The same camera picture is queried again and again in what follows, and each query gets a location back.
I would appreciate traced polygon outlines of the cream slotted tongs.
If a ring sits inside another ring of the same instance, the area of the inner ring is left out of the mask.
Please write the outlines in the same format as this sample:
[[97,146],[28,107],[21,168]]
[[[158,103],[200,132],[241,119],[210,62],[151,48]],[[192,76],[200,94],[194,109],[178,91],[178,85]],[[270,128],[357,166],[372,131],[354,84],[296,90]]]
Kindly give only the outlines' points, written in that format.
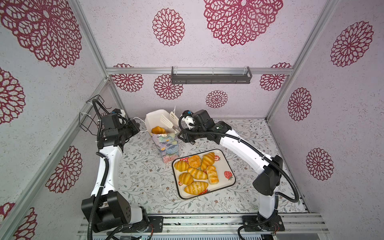
[[161,123],[164,124],[167,128],[173,129],[175,134],[179,134],[179,129],[164,115],[161,115]]

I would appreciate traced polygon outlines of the long braided bread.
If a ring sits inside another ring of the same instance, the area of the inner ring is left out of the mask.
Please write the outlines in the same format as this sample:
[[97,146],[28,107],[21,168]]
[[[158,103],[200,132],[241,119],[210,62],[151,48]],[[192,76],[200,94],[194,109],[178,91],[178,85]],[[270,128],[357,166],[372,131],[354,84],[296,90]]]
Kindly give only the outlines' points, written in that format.
[[152,134],[155,134],[155,135],[162,135],[162,134],[167,133],[167,131],[160,126],[156,126],[156,127],[152,128],[151,132],[152,132]]

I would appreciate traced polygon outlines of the floral paper bag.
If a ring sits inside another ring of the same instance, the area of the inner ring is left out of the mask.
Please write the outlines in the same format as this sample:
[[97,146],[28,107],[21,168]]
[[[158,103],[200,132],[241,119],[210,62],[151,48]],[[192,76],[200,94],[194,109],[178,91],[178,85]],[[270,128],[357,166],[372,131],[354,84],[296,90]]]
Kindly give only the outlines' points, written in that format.
[[[176,120],[179,119],[176,116],[176,108],[170,112],[166,110],[153,111],[146,115],[145,120],[138,117],[134,117],[134,119],[139,120],[140,123],[144,123],[146,129],[143,132],[148,132],[150,134],[152,141],[160,152],[163,162],[169,163],[177,159],[180,155],[179,143],[177,140],[178,134],[175,134],[173,129],[169,129],[161,123],[161,115],[166,116],[179,129],[179,125],[176,123]],[[156,126],[164,128],[167,133],[162,135],[152,134],[151,130]]]

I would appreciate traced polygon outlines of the small striped bread roll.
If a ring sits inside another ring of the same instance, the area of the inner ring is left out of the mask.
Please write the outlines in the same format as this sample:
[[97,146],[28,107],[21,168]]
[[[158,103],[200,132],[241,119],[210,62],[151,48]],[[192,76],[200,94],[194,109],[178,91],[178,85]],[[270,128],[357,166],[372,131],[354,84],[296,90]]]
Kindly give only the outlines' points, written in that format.
[[206,169],[206,172],[208,175],[208,180],[210,185],[216,185],[219,183],[219,177],[218,177],[218,173],[215,166],[213,165],[208,166]]

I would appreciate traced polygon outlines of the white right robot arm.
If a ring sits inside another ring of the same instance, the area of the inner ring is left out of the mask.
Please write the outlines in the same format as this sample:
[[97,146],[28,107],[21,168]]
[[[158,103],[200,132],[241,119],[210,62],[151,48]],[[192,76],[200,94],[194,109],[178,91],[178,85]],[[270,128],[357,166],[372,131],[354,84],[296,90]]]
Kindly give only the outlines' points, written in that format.
[[242,230],[270,232],[273,240],[276,233],[284,228],[278,212],[279,198],[292,203],[300,199],[294,181],[283,170],[283,159],[263,153],[244,140],[237,132],[223,121],[215,122],[206,110],[195,113],[186,110],[179,117],[178,138],[185,143],[194,144],[197,139],[207,139],[235,153],[257,174],[253,187],[261,194],[257,218],[249,224],[243,223],[237,230],[239,238],[244,237]]

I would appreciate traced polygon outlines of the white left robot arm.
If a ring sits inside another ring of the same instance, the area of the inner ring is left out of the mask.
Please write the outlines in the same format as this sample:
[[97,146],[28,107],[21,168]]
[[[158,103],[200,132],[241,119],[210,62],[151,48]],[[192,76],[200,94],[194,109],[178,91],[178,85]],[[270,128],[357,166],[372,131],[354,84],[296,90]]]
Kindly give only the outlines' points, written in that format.
[[124,145],[140,132],[140,125],[126,117],[122,109],[111,112],[97,99],[92,105],[98,117],[96,134],[100,158],[98,175],[91,196],[82,201],[81,209],[88,220],[87,239],[94,233],[110,230],[107,239],[117,233],[132,229],[137,232],[153,231],[148,214],[143,207],[132,207],[118,192],[118,173],[123,158]]

